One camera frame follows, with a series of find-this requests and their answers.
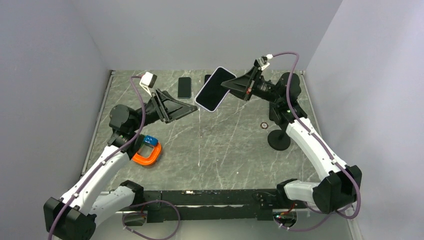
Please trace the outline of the blue phone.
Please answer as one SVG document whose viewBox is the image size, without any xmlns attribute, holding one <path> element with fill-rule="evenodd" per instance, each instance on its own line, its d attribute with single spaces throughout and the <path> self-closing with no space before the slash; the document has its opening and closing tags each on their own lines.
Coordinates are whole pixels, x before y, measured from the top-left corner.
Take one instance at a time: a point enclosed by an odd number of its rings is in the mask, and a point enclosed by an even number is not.
<svg viewBox="0 0 424 240">
<path fill-rule="evenodd" d="M 179 99 L 190 99 L 192 97 L 192 79 L 184 76 L 178 79 L 177 97 Z"/>
</svg>

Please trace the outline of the black phone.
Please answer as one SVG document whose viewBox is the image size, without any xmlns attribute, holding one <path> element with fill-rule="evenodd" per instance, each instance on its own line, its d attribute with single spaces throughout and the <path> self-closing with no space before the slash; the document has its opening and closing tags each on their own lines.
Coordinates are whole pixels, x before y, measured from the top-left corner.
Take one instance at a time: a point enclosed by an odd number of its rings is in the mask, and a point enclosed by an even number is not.
<svg viewBox="0 0 424 240">
<path fill-rule="evenodd" d="M 215 112 L 230 91 L 221 84 L 235 78 L 236 75 L 226 68 L 217 67 L 195 96 L 194 102 L 208 112 Z"/>
</svg>

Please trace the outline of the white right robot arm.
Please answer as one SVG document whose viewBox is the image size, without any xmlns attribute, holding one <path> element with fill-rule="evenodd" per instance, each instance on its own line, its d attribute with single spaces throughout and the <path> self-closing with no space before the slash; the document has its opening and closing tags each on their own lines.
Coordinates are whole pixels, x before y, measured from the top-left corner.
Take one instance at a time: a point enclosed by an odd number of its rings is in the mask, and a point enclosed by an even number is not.
<svg viewBox="0 0 424 240">
<path fill-rule="evenodd" d="M 319 182 L 306 182 L 292 178 L 279 183 L 276 203 L 282 208 L 288 208 L 294 202 L 312 203 L 323 214 L 356 204 L 356 210 L 350 216 L 356 217 L 362 202 L 362 171 L 337 156 L 317 133 L 297 101 L 302 91 L 299 77 L 290 71 L 274 84 L 264 79 L 264 69 L 265 65 L 256 60 L 247 73 L 226 80 L 221 86 L 241 100 L 249 101 L 256 96 L 269 102 L 270 119 L 280 129 L 268 134 L 268 144 L 283 151 L 294 141 L 320 179 Z"/>
</svg>

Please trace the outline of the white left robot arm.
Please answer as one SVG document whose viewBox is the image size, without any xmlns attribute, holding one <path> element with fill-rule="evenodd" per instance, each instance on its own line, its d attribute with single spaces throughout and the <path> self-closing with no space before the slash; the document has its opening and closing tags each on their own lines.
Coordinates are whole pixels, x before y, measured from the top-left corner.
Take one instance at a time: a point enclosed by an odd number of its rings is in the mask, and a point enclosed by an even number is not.
<svg viewBox="0 0 424 240">
<path fill-rule="evenodd" d="M 71 189 L 58 199 L 50 197 L 43 206 L 48 239 L 89 240 L 115 212 L 126 207 L 139 209 L 146 200 L 144 188 L 131 180 L 122 182 L 108 195 L 101 196 L 101 192 L 145 143 L 141 134 L 144 126 L 156 121 L 168 124 L 197 110 L 197 106 L 159 89 L 139 109 L 114 106 L 109 112 L 112 135 L 100 157 Z"/>
</svg>

